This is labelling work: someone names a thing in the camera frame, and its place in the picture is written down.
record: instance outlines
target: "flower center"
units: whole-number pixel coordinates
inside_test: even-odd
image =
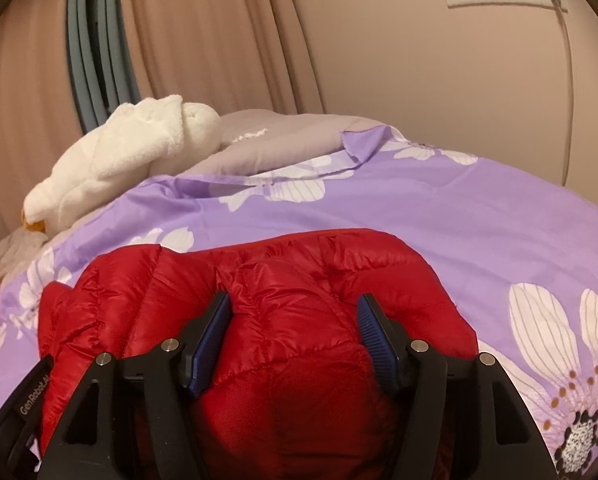
[[[559,478],[578,478],[588,467],[592,448],[598,446],[597,421],[598,410],[592,416],[588,410],[576,412],[574,422],[563,433],[563,444],[554,453]]]

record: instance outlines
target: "comforter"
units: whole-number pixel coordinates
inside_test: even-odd
[[[42,449],[100,352],[149,351],[200,316],[217,290],[230,294],[234,317],[211,387],[189,409],[215,479],[380,477],[399,413],[361,344],[355,305],[366,292],[411,336],[451,356],[477,352],[434,271],[389,234],[295,234],[186,254],[128,246],[96,258],[74,288],[44,289],[39,347],[55,367]]]
[[[369,227],[430,263],[479,349],[510,375],[560,475],[580,478],[598,456],[598,208],[523,171],[416,144],[387,126],[341,139],[343,150],[252,177],[147,180],[45,247],[0,291],[0,406],[38,360],[44,285],[73,286],[100,254],[146,242],[194,252]]]

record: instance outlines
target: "white cord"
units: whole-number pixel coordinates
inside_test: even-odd
[[[565,186],[568,180],[568,172],[570,171],[570,154],[572,152],[572,129],[574,127],[575,117],[575,74],[572,63],[572,45],[570,44],[570,35],[568,33],[568,26],[565,17],[563,16],[563,9],[561,7],[561,0],[551,0],[554,8],[557,10],[559,18],[559,25],[563,32],[563,40],[566,45],[566,63],[568,65],[568,132],[566,134],[566,150],[563,159],[563,169],[561,172],[561,185]]]

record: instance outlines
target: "metal screw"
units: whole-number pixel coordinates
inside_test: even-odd
[[[421,339],[415,339],[412,343],[410,343],[410,348],[412,348],[415,352],[427,352],[428,343],[422,341]]]
[[[103,354],[99,354],[97,356],[97,358],[95,359],[95,362],[99,366],[107,365],[111,361],[112,361],[112,355],[110,355],[108,352],[103,352]]]
[[[492,366],[496,363],[495,356],[492,354],[488,354],[487,352],[483,352],[483,354],[479,355],[479,361],[481,361],[486,366]]]
[[[166,339],[163,343],[161,343],[161,349],[164,352],[172,352],[179,348],[179,341],[175,338]]]

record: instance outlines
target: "bed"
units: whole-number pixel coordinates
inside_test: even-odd
[[[343,149],[256,176],[151,178],[45,249],[0,293],[0,404],[38,358],[37,307],[99,254],[179,252],[293,232],[369,227],[432,265],[480,349],[502,362],[555,457],[598,456],[598,208],[522,171],[409,142],[378,125]]]

